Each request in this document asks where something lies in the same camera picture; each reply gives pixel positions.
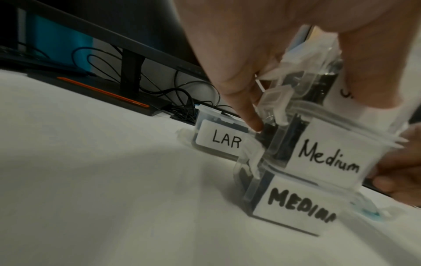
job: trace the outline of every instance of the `computer monitor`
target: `computer monitor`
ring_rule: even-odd
[[[171,0],[4,0],[147,59],[207,79]]]

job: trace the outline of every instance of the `handwritten label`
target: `handwritten label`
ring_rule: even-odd
[[[196,144],[239,156],[246,134],[209,120],[203,120]]]
[[[373,140],[313,118],[297,142],[286,170],[351,188],[381,155],[381,146]]]
[[[323,101],[323,106],[333,113],[384,131],[388,130],[400,112],[400,107],[386,110],[376,109],[356,102],[346,88],[343,71],[329,90]]]
[[[253,215],[320,234],[344,207],[339,197],[278,174],[256,206]]]

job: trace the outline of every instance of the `stacked plastic container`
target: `stacked plastic container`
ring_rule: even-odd
[[[234,177],[251,216],[313,235],[355,200],[379,159],[406,140],[395,133],[419,100],[392,110],[355,102],[346,90],[335,36],[284,56],[257,113]]]

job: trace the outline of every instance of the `fingernail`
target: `fingernail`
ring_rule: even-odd
[[[394,189],[395,181],[390,177],[379,176],[374,178],[373,185],[384,192],[389,192]]]

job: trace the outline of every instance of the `white table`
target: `white table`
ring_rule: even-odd
[[[317,238],[248,217],[234,162],[177,141],[192,127],[165,115],[0,72],[0,128],[1,266],[371,266],[407,256],[382,238],[386,252],[375,252],[341,222]],[[393,227],[421,254],[420,211],[364,193],[408,211]]]

